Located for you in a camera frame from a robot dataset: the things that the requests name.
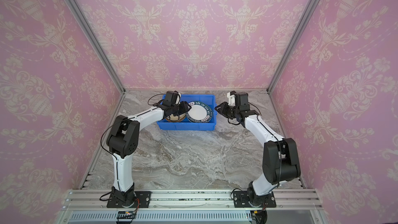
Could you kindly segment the cream floral plate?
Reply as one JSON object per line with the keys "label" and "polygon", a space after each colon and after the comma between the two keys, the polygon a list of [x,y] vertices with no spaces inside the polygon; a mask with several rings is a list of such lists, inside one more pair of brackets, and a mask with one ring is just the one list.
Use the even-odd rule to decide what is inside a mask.
{"label": "cream floral plate", "polygon": [[186,114],[182,115],[170,115],[166,118],[168,122],[182,122],[186,118]]}

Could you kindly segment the right aluminium corner post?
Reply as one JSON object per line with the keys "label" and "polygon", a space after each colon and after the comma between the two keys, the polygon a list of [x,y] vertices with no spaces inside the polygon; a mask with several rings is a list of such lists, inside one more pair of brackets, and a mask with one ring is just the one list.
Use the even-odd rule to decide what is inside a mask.
{"label": "right aluminium corner post", "polygon": [[303,13],[298,21],[298,24],[292,34],[292,37],[290,38],[288,45],[286,47],[285,52],[283,53],[283,56],[280,60],[279,65],[276,67],[276,70],[274,72],[274,75],[272,77],[271,83],[269,84],[269,87],[267,88],[268,94],[272,94],[272,92],[275,90],[276,85],[288,63],[288,60],[290,56],[293,54],[302,34],[304,33],[312,14],[314,13],[318,3],[320,0],[308,0]]}

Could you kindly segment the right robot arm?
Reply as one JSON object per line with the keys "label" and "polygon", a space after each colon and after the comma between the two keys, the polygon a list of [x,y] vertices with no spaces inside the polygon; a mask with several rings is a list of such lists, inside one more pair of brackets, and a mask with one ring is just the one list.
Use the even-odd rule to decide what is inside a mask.
{"label": "right robot arm", "polygon": [[250,204],[262,206],[274,189],[301,176],[297,145],[294,139],[274,131],[259,112],[250,108],[247,93],[231,91],[227,97],[228,101],[216,106],[215,110],[229,120],[236,120],[263,147],[262,174],[247,188]]}

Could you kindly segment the aluminium front rail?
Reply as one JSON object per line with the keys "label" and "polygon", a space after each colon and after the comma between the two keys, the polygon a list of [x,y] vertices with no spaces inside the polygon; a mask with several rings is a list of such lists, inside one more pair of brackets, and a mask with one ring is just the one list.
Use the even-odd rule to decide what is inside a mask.
{"label": "aluminium front rail", "polygon": [[313,189],[275,189],[254,206],[245,190],[140,190],[130,208],[107,198],[104,190],[72,190],[57,224],[326,224]]}

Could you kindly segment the aluminium corner post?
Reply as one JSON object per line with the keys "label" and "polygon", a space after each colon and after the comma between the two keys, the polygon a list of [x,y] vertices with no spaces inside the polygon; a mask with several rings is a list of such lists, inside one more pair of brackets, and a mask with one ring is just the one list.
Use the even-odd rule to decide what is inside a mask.
{"label": "aluminium corner post", "polygon": [[279,65],[276,67],[276,70],[274,72],[274,75],[272,77],[271,83],[269,84],[269,87],[267,88],[268,94],[272,94],[272,92],[275,90],[276,85],[288,63],[288,60],[290,56],[293,54],[302,34],[304,33],[312,14],[314,13],[318,3],[320,0],[308,0],[303,13],[298,21],[298,24],[292,34],[292,37],[290,38],[288,45],[286,47],[285,52],[283,53],[283,56],[280,60]]}
{"label": "aluminium corner post", "polygon": [[81,30],[85,34],[89,43],[91,44],[94,52],[97,54],[100,61],[103,63],[106,71],[108,72],[115,86],[118,88],[121,94],[125,94],[125,87],[123,86],[121,79],[117,75],[116,70],[113,68],[112,63],[110,62],[109,58],[105,53],[105,49],[101,46],[99,39],[96,37],[92,27],[90,26],[87,18],[85,17],[84,12],[80,7],[80,5],[78,4],[77,0],[64,0],[64,1],[68,5],[68,8],[72,12]]}

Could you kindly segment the green rim plate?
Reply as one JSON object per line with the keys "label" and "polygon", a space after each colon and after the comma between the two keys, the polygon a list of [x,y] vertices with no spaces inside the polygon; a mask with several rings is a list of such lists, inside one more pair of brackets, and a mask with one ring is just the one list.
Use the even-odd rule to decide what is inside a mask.
{"label": "green rim plate", "polygon": [[210,106],[200,102],[192,101],[188,103],[191,109],[187,112],[186,117],[190,122],[209,123],[213,117],[213,111]]}

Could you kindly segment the blue plastic bin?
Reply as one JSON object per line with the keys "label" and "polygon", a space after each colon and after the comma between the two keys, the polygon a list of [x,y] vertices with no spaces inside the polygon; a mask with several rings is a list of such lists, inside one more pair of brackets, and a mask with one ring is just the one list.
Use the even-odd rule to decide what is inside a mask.
{"label": "blue plastic bin", "polygon": [[157,125],[161,130],[172,130],[172,131],[214,131],[217,124],[217,113],[214,110],[216,106],[216,97],[213,94],[183,94],[181,96],[182,101],[188,103],[193,101],[199,101],[209,106],[212,110],[212,117],[209,122],[190,122],[186,117],[181,122],[168,122],[167,120],[161,120],[157,122]]}

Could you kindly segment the left aluminium corner post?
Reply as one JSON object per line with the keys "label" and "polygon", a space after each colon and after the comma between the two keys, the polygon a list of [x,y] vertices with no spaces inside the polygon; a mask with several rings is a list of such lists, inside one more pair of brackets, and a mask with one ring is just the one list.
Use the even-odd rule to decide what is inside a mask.
{"label": "left aluminium corner post", "polygon": [[91,44],[94,52],[97,54],[100,61],[103,63],[106,71],[108,72],[115,86],[118,88],[121,94],[125,94],[125,87],[123,86],[121,79],[117,75],[116,70],[113,68],[112,63],[110,62],[109,58],[105,53],[105,49],[101,46],[99,39],[96,37],[92,27],[90,26],[87,18],[85,17],[84,12],[80,7],[80,5],[78,4],[77,0],[64,0],[64,1],[68,5],[68,8],[72,12],[81,30],[85,34],[89,43]]}

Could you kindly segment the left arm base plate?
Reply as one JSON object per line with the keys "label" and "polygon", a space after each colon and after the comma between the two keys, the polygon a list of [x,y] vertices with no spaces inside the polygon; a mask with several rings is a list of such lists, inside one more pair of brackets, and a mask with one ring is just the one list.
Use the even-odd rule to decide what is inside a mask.
{"label": "left arm base plate", "polygon": [[151,191],[134,191],[121,193],[119,191],[110,194],[107,208],[148,208],[151,201]]}

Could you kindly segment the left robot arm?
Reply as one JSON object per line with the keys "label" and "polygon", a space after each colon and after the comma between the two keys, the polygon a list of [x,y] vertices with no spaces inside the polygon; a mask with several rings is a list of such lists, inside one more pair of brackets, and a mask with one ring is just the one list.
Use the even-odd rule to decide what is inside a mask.
{"label": "left robot arm", "polygon": [[122,207],[135,207],[140,204],[135,194],[132,176],[132,158],[139,143],[140,131],[145,127],[166,119],[169,116],[180,116],[191,110],[188,102],[181,100],[177,91],[168,91],[159,102],[151,108],[130,116],[119,115],[108,128],[106,145],[114,161],[114,184],[109,201]]}

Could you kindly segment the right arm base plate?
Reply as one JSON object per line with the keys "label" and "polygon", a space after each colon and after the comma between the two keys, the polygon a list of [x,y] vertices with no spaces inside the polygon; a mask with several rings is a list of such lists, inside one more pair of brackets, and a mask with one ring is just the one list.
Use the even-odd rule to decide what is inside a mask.
{"label": "right arm base plate", "polygon": [[265,196],[257,196],[252,191],[233,190],[231,199],[235,208],[276,208],[277,206],[273,192]]}

